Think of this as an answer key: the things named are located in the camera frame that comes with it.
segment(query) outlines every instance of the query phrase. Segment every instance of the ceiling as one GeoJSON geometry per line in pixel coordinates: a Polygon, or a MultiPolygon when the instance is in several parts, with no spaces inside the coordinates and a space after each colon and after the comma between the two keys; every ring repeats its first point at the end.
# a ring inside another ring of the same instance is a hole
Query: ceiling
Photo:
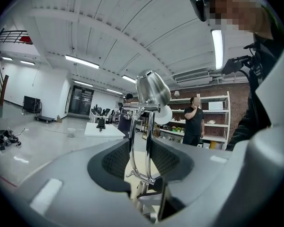
{"type": "MultiPolygon", "coordinates": [[[[123,75],[135,78],[152,69],[170,88],[178,88],[177,74],[215,70],[213,27],[197,19],[189,0],[24,1],[25,9],[13,15],[14,26],[28,31],[39,61],[69,70],[74,79],[134,93],[135,84],[123,75]],[[100,68],[74,64],[66,54],[100,68]]],[[[242,47],[252,36],[228,29],[223,43],[225,64],[248,54],[242,47]]]]}

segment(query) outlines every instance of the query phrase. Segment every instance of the table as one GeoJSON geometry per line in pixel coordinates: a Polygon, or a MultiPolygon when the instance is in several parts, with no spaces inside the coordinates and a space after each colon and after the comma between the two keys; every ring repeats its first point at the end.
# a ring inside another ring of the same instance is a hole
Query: table
{"type": "Polygon", "coordinates": [[[92,123],[95,123],[97,118],[105,119],[105,121],[108,119],[106,116],[94,115],[92,112],[90,112],[89,118],[92,123]]]}
{"type": "Polygon", "coordinates": [[[96,128],[97,125],[97,123],[86,124],[84,135],[87,138],[87,143],[89,144],[89,146],[98,145],[112,140],[121,140],[125,136],[125,134],[119,131],[112,124],[106,124],[106,128],[101,132],[96,128]]]}

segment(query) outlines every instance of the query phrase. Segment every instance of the fluorescent light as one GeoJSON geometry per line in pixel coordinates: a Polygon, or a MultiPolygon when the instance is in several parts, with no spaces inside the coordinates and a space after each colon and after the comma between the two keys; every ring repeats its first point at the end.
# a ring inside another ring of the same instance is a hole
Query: fluorescent light
{"type": "Polygon", "coordinates": [[[29,61],[21,61],[21,63],[23,63],[23,64],[28,64],[28,65],[35,65],[35,63],[29,62],[29,61]]]}
{"type": "Polygon", "coordinates": [[[91,66],[91,67],[96,68],[96,69],[99,68],[99,65],[97,65],[97,64],[94,64],[94,63],[91,63],[89,61],[85,61],[85,60],[82,60],[82,59],[79,59],[79,58],[76,58],[76,57],[73,57],[73,56],[70,56],[70,55],[66,55],[65,59],[67,59],[69,61],[73,61],[73,62],[83,64],[83,65],[86,65],[86,66],[91,66]]]}
{"type": "Polygon", "coordinates": [[[223,39],[221,30],[213,30],[212,36],[216,57],[216,69],[218,70],[223,67],[223,39]]]}
{"type": "Polygon", "coordinates": [[[13,59],[10,57],[2,57],[2,59],[7,60],[7,61],[12,61],[13,59]]]}
{"type": "Polygon", "coordinates": [[[128,81],[130,81],[130,82],[136,83],[136,80],[134,80],[134,79],[132,79],[132,78],[129,78],[129,77],[127,77],[127,76],[122,76],[122,78],[125,79],[125,80],[128,80],[128,81]]]}
{"type": "Polygon", "coordinates": [[[86,84],[86,83],[79,82],[79,81],[75,81],[75,83],[78,83],[78,84],[81,84],[81,85],[84,85],[84,86],[88,86],[88,87],[93,87],[93,85],[86,84]]]}
{"type": "Polygon", "coordinates": [[[120,92],[117,92],[117,91],[114,91],[114,90],[111,90],[111,89],[107,89],[107,91],[110,91],[110,92],[113,92],[113,93],[117,93],[117,94],[123,94],[123,93],[120,93],[120,92]]]}

